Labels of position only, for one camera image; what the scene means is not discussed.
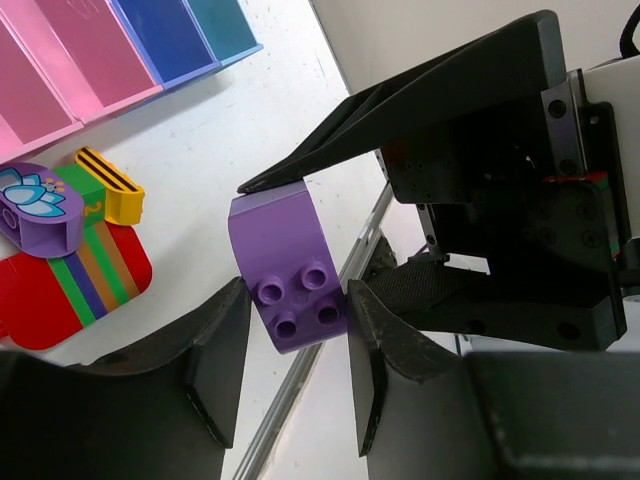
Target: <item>screw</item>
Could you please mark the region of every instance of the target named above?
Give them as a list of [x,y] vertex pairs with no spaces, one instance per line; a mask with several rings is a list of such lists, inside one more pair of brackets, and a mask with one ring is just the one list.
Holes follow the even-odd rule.
[[557,240],[556,234],[550,228],[543,228],[540,230],[540,238],[547,245],[553,245]]
[[486,192],[478,192],[478,193],[476,193],[476,201],[480,205],[484,205],[485,203],[487,203],[487,193]]
[[596,217],[598,216],[596,207],[594,207],[590,203],[581,203],[580,205],[578,205],[578,208],[576,209],[576,213],[578,214],[578,217],[580,217],[582,220],[587,220],[589,222],[592,220],[595,220]]
[[523,228],[522,229],[522,238],[524,238],[527,242],[531,242],[534,239],[535,235],[533,233],[533,230],[531,230],[530,228]]
[[560,171],[565,175],[574,175],[578,171],[578,167],[568,158],[560,162]]
[[554,100],[549,104],[547,111],[553,118],[562,118],[567,113],[567,106],[562,100]]
[[548,220],[551,218],[551,209],[546,205],[540,205],[536,210],[536,214],[540,220]]
[[582,243],[589,248],[598,248],[602,245],[602,239],[596,232],[587,230],[582,234]]

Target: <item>lego stud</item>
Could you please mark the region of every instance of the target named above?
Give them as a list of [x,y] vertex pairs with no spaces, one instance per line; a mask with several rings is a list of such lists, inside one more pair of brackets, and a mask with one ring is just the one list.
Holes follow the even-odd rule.
[[319,290],[327,284],[327,271],[321,262],[312,262],[304,267],[300,277],[307,290]]
[[332,299],[325,298],[316,305],[316,319],[326,327],[335,325],[340,320],[340,309]]
[[289,340],[298,332],[296,316],[293,312],[283,312],[275,318],[276,336],[281,340]]
[[284,284],[280,277],[269,275],[258,284],[258,299],[263,305],[275,305],[284,297]]

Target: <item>lego toy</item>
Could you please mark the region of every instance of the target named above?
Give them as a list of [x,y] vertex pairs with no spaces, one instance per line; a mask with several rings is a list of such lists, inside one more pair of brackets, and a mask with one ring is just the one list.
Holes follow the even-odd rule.
[[0,336],[44,350],[143,293],[152,268],[133,228],[98,222],[77,252],[0,262]]
[[85,227],[104,220],[107,189],[102,183],[78,164],[58,167],[54,172],[82,196]]
[[76,162],[0,168],[0,231],[22,250],[0,262],[0,338],[24,348],[57,345],[151,282],[128,226],[140,221],[144,190],[88,147]]
[[340,280],[304,181],[233,200],[229,234],[279,352],[346,331]]
[[121,173],[95,150],[84,147],[76,153],[76,163],[107,190],[104,218],[115,225],[136,225],[142,216],[144,189]]
[[20,250],[57,258],[82,242],[84,201],[58,175],[39,165],[0,167],[0,231]]

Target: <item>white table surface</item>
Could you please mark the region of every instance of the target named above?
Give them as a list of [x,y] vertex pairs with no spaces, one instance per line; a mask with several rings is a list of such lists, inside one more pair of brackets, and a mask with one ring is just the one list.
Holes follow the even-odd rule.
[[[177,319],[238,275],[227,234],[236,187],[290,153],[347,96],[306,0],[241,3],[264,51],[33,159],[68,163],[65,157],[90,145],[142,185],[147,196],[136,231],[154,267],[146,293],[47,352],[49,360],[92,362]],[[384,178],[368,155],[307,180],[341,266]],[[0,258],[13,252],[0,239]],[[276,352],[254,315],[223,478],[235,472],[292,360]]]

